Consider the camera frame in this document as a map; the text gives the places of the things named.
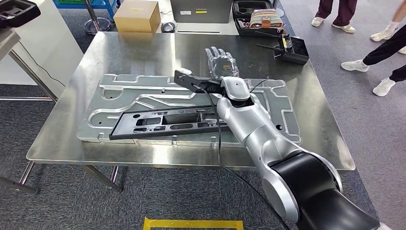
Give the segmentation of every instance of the striped fabric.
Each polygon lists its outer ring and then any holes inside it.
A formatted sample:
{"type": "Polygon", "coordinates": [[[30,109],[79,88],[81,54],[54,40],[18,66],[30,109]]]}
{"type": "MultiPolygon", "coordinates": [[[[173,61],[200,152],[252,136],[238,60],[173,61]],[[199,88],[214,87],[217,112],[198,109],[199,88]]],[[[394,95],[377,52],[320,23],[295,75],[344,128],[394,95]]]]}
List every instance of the striped fabric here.
{"type": "Polygon", "coordinates": [[[269,28],[281,28],[283,26],[283,22],[281,18],[276,13],[275,9],[263,9],[263,10],[255,10],[251,14],[251,21],[249,23],[250,29],[262,28],[262,19],[263,18],[270,18],[271,24],[269,28]]]}

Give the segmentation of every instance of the robotic arm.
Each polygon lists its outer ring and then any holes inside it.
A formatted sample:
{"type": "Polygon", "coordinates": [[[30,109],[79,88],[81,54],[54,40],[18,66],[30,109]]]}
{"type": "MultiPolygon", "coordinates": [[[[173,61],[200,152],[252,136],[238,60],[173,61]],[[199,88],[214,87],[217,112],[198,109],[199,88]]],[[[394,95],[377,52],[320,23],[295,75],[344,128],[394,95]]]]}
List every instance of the robotic arm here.
{"type": "Polygon", "coordinates": [[[247,148],[276,212],[299,230],[390,230],[341,193],[340,176],[329,161],[278,131],[243,79],[202,78],[183,69],[175,71],[175,82],[196,93],[204,89],[223,96],[217,102],[219,117],[247,148]]]}

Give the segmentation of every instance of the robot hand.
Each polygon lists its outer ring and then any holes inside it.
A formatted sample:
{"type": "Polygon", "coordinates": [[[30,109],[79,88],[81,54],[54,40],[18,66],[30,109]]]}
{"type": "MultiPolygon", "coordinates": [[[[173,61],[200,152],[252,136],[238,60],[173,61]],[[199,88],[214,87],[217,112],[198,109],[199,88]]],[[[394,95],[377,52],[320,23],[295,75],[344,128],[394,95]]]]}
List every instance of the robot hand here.
{"type": "Polygon", "coordinates": [[[208,57],[208,66],[212,80],[220,82],[223,77],[239,77],[236,60],[230,53],[224,52],[222,49],[217,49],[212,46],[211,50],[206,49],[208,57]]]}

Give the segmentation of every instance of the computer mouse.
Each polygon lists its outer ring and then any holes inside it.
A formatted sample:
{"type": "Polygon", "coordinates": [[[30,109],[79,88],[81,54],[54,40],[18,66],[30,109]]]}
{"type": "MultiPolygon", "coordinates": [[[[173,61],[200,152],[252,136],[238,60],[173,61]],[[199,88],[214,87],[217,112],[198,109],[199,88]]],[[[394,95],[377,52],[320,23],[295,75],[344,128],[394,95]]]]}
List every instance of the computer mouse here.
{"type": "Polygon", "coordinates": [[[163,23],[161,26],[161,31],[163,33],[174,33],[175,32],[175,23],[163,23]]]}

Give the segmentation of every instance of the sticker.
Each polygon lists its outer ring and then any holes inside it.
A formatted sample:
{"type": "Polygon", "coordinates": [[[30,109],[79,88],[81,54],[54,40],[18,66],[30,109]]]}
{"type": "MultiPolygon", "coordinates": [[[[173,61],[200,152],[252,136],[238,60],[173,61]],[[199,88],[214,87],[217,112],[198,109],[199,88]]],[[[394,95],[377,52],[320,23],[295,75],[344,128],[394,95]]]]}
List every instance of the sticker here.
{"type": "Polygon", "coordinates": [[[287,45],[286,45],[286,40],[284,39],[284,38],[282,38],[282,41],[283,41],[283,47],[287,47],[287,45]]]}
{"type": "Polygon", "coordinates": [[[181,11],[180,14],[181,15],[191,15],[192,12],[191,11],[181,11]]]}
{"type": "Polygon", "coordinates": [[[242,220],[177,220],[144,218],[143,230],[151,228],[175,229],[236,229],[244,230],[242,220]]]}
{"type": "Polygon", "coordinates": [[[130,8],[130,11],[131,12],[141,12],[141,11],[143,11],[144,9],[139,9],[139,8],[130,8]]]}
{"type": "Polygon", "coordinates": [[[196,13],[207,13],[206,8],[196,8],[196,13]]]}

